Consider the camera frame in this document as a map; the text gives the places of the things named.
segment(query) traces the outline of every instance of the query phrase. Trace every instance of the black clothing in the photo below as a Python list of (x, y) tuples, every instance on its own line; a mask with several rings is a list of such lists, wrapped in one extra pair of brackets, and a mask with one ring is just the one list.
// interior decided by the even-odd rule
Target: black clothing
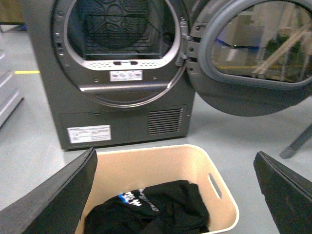
[(199, 234), (208, 212), (198, 186), (179, 180), (121, 194), (92, 209), (84, 234)]

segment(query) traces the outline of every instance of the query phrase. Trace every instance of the yellow floor marking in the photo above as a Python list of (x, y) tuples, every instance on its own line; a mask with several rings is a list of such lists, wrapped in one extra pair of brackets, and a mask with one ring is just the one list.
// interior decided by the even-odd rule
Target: yellow floor marking
[(40, 74), (40, 71), (15, 71), (14, 74)]

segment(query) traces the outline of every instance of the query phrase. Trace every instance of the ventilation grille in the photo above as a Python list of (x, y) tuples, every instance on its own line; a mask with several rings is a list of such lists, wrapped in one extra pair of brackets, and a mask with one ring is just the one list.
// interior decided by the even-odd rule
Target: ventilation grille
[(148, 116), (148, 135), (179, 132), (183, 109), (154, 111)]

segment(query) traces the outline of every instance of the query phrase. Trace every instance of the dryer drum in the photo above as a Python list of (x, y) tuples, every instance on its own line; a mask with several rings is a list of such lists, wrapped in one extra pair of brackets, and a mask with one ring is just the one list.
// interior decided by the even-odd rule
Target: dryer drum
[(159, 59), (174, 40), (164, 31), (164, 7), (155, 0), (78, 0), (69, 18), (70, 44), (84, 60)]

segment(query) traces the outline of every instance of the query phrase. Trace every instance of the white sticker label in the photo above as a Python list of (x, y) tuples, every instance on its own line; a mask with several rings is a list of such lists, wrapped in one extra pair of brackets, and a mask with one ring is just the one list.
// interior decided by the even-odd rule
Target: white sticker label
[(67, 132), (72, 144), (112, 139), (110, 125), (67, 128)]
[(111, 82), (143, 80), (143, 71), (113, 71), (110, 72)]

